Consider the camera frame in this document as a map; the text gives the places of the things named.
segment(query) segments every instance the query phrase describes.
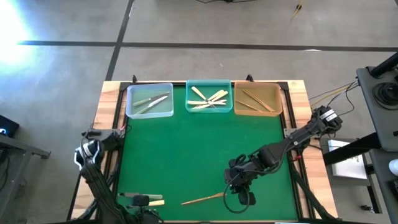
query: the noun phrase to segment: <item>black cable bundle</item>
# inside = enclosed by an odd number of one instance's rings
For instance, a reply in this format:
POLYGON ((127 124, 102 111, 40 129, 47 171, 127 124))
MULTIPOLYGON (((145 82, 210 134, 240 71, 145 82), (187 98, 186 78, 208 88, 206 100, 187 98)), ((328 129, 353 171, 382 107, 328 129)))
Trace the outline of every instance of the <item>black cable bundle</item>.
POLYGON ((372 89, 376 103, 386 110, 398 110, 398 85, 379 83, 372 89))

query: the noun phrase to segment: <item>gray floor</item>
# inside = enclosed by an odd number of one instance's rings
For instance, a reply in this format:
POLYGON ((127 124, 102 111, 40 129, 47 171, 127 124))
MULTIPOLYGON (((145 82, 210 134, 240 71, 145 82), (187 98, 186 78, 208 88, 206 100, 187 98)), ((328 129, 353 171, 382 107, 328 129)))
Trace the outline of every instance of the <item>gray floor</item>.
MULTIPOLYGON (((393 0, 308 0, 290 21, 297 3, 137 0, 124 41, 398 47, 398 6, 393 0)), ((114 42, 126 6, 127 0, 4 1, 0 12, 7 9, 7 14, 0 13, 0 26, 7 32, 0 40, 114 42)), ((113 47, 13 47, 2 42, 7 53, 0 53, 0 114, 21 124, 18 139, 52 151, 49 160, 32 161, 17 216, 26 216, 28 223, 64 221, 78 174, 73 150, 94 118, 113 47)), ((140 80, 242 79, 250 73, 255 79, 305 80, 313 96, 352 82, 357 68, 377 65, 390 55, 122 48, 113 80, 130 80, 133 74, 140 80)), ((360 89, 349 97, 356 109, 343 116, 337 135, 356 138, 373 132, 360 89)), ((333 108, 344 112, 350 105, 340 98, 333 108)), ((340 218, 389 223, 386 214, 358 208, 370 204, 365 187, 333 179, 331 185, 340 218)))

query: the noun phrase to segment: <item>white label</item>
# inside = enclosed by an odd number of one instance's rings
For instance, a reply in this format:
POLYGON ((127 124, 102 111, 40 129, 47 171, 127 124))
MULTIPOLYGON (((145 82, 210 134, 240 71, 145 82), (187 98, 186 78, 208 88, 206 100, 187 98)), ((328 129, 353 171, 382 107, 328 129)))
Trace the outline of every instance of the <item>white label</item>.
POLYGON ((321 115, 320 119, 325 119, 327 116, 331 115, 332 113, 334 113, 334 111, 332 109, 330 109, 329 111, 327 111, 326 113, 321 115))
POLYGON ((331 121, 331 120, 333 120, 335 118, 337 118, 337 115, 336 114, 332 114, 329 117, 327 117, 326 120, 329 122, 329 121, 331 121))

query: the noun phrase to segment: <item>green table surface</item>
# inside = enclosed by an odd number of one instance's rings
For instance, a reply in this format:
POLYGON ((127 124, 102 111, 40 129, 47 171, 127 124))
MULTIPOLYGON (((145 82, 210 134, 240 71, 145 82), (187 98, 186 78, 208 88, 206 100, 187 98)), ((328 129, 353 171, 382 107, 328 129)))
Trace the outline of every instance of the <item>green table surface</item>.
MULTIPOLYGON (((165 205, 152 208, 164 220, 297 219, 286 158, 277 173, 253 181, 257 203, 244 213, 229 212, 221 197, 181 205, 224 191, 223 173, 230 159, 282 140, 279 117, 238 116, 233 109, 189 113, 185 87, 175 86, 173 116, 129 119, 128 125, 118 192, 163 195, 165 205)), ((243 208, 237 195, 226 199, 232 209, 243 208)), ((131 199, 118 197, 118 202, 129 205, 131 199)))

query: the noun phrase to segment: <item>plastic container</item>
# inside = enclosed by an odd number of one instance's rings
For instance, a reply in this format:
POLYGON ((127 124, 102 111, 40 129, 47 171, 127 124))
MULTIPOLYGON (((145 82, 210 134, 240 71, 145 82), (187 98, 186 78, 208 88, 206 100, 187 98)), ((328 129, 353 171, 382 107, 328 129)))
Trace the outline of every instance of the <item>plastic container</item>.
POLYGON ((227 113, 233 107, 231 80, 188 80, 185 92, 185 107, 190 113, 227 113), (203 109, 194 109, 196 105, 189 105, 190 101, 204 101, 197 93, 192 90, 196 87, 206 99, 213 96, 220 90, 227 91, 228 94, 218 100, 226 100, 225 105, 213 105, 203 109))
POLYGON ((234 88, 234 111, 235 114, 249 116, 278 116, 282 112, 282 100, 280 97, 280 87, 276 83, 261 82, 235 82, 234 88), (266 109, 247 93, 254 95, 266 106, 269 106, 273 112, 266 109))
POLYGON ((171 83, 131 85, 127 88, 126 103, 126 115, 131 119, 172 116, 174 114, 173 85, 171 83), (160 99, 159 95, 167 97, 145 109, 160 99))

